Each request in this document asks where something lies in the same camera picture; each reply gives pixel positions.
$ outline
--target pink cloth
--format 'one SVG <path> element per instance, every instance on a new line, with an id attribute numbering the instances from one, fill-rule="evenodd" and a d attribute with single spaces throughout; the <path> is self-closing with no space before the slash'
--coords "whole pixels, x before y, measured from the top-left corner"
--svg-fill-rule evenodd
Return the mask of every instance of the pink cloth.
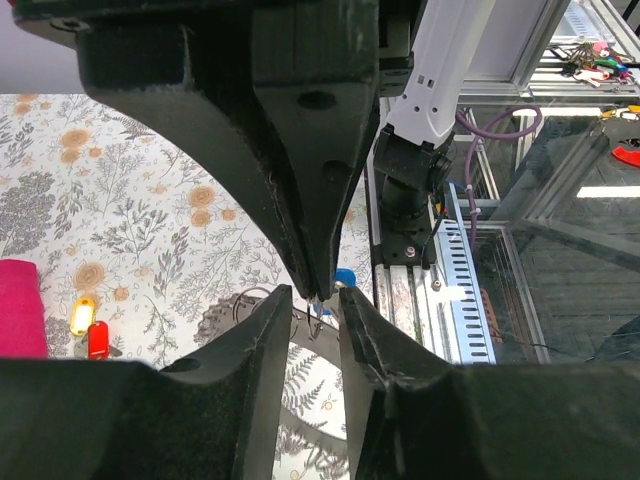
<path id="1" fill-rule="evenodd" d="M 0 357 L 47 358 L 36 266 L 0 260 Z"/>

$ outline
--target leaf pattern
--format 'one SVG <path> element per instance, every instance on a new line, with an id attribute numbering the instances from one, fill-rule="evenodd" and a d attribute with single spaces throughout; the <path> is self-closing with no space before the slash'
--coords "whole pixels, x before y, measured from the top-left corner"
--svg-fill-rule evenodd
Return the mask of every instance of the leaf pattern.
<path id="1" fill-rule="evenodd" d="M 124 359 L 162 367 L 206 341 L 198 323 L 219 299 L 291 283 L 273 245 L 197 162 L 85 95 L 0 95 L 0 166 L 0 255 L 36 263 L 51 357 L 73 355 L 69 319 L 83 295 Z M 194 189 L 209 194 L 194 202 Z M 363 184 L 342 236 L 339 264 L 370 294 Z M 338 373 L 291 345 L 282 401 L 344 437 Z M 347 469 L 280 427 L 274 478 L 346 480 Z"/>

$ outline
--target gray wall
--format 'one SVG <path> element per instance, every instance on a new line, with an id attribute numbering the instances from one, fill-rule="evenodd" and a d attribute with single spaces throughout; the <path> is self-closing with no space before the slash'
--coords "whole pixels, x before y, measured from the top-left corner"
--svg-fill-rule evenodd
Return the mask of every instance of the gray wall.
<path id="1" fill-rule="evenodd" d="M 0 94 L 81 93 L 75 52 L 29 35 L 0 1 Z"/>

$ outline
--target perforated metal strip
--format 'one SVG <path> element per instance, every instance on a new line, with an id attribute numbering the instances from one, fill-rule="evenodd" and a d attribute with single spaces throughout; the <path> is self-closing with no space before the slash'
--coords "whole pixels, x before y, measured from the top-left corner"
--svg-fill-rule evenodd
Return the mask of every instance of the perforated metal strip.
<path id="1" fill-rule="evenodd" d="M 438 238 L 446 276 L 446 287 L 443 288 L 447 288 L 450 296 L 460 360 L 463 364 L 495 363 L 489 324 L 467 239 L 453 220 L 442 222 Z"/>

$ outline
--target purple cable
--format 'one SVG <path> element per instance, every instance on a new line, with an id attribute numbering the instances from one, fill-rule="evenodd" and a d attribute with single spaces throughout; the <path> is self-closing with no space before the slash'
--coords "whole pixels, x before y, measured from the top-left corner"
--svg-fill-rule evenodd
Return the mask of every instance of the purple cable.
<path id="1" fill-rule="evenodd" d="M 533 121 L 533 125 L 521 132 L 516 133 L 493 133 L 488 130 L 496 123 L 505 117 L 517 112 L 519 110 L 533 110 L 536 113 L 536 118 Z M 471 251 L 473 252 L 476 247 L 476 232 L 478 229 L 478 214 L 480 211 L 476 208 L 476 200 L 473 196 L 473 189 L 471 188 L 471 160 L 473 159 L 473 153 L 478 148 L 480 139 L 487 138 L 489 140 L 518 140 L 519 138 L 526 137 L 530 133 L 535 132 L 542 123 L 542 112 L 537 105 L 519 105 L 512 107 L 509 110 L 502 112 L 496 118 L 487 123 L 484 128 L 478 128 L 467 121 L 464 113 L 461 110 L 456 112 L 456 121 L 464 128 L 475 134 L 471 145 L 469 145 L 469 151 L 464 159 L 464 183 L 465 190 L 467 191 L 467 197 L 469 198 L 469 210 L 471 211 L 471 234 L 469 235 L 469 244 Z"/>

